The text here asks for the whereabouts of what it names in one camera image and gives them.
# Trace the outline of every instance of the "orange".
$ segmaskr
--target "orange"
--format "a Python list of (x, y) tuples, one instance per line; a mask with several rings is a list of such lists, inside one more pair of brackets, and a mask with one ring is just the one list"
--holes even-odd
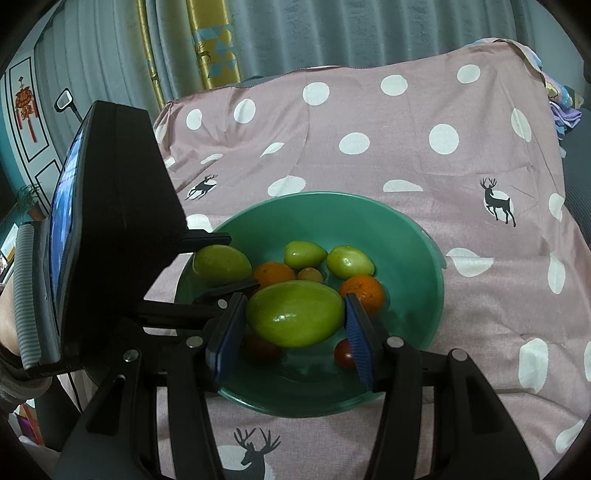
[(348, 293), (357, 297), (368, 317), (375, 317), (386, 302), (382, 284), (369, 275), (355, 275), (345, 280), (339, 288), (339, 294), (344, 297)]
[(263, 263), (254, 271), (252, 276), (261, 284), (259, 290), (275, 283), (296, 279), (296, 273), (287, 265), (279, 262)]

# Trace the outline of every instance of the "gray curtain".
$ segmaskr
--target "gray curtain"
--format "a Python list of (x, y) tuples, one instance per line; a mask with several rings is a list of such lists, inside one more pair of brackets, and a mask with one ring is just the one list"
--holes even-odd
[(135, 0), (66, 0), (35, 46), (40, 102), (56, 151), (64, 158), (79, 123), (53, 103), (68, 87), (84, 116), (95, 100), (160, 113), (148, 74)]
[(226, 1), (243, 79), (398, 63), (485, 37), (534, 48), (527, 0)]
[[(483, 37), (530, 47), (527, 0), (226, 0), (242, 78), (303, 67), (371, 67), (445, 53)], [(146, 0), (165, 101), (202, 89), (185, 0)], [(65, 0), (35, 47), (40, 101), (58, 155), (78, 121), (53, 102), (69, 87), (82, 115), (94, 100), (159, 113), (136, 0)]]
[(146, 0), (146, 10), (164, 101), (201, 91), (185, 0)]

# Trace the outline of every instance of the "person's hand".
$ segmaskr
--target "person's hand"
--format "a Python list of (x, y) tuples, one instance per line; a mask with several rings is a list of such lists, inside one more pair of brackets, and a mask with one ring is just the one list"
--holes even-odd
[(18, 347), (17, 325), (14, 320), (14, 294), (12, 277), (0, 295), (0, 343), (15, 355), (20, 355)]

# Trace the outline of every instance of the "green plum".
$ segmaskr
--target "green plum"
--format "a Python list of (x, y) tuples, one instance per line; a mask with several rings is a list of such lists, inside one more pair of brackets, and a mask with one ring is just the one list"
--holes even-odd
[(246, 320), (257, 335), (281, 347), (323, 342), (343, 325), (345, 303), (326, 285), (309, 280), (276, 283), (255, 293)]
[(342, 280), (348, 280), (355, 275), (373, 275), (375, 271), (369, 257), (350, 245), (334, 247), (326, 257), (326, 266)]
[(320, 245), (304, 240), (294, 240), (285, 246), (283, 263), (299, 272), (303, 268), (316, 268), (326, 258), (326, 250)]
[(193, 271), (208, 287), (215, 288), (252, 275), (245, 254), (229, 245), (208, 245), (193, 256)]

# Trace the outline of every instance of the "blue gripper pad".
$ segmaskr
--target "blue gripper pad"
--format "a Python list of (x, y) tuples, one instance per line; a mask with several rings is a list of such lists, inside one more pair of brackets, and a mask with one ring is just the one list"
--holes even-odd
[(365, 317), (366, 325), (369, 325), (369, 319), (355, 295), (345, 295), (345, 331), (357, 375), (368, 390), (373, 391), (376, 387), (374, 355), (363, 331), (361, 316)]
[(221, 386), (233, 373), (244, 333), (246, 297), (235, 293), (207, 343), (205, 360), (213, 381)]

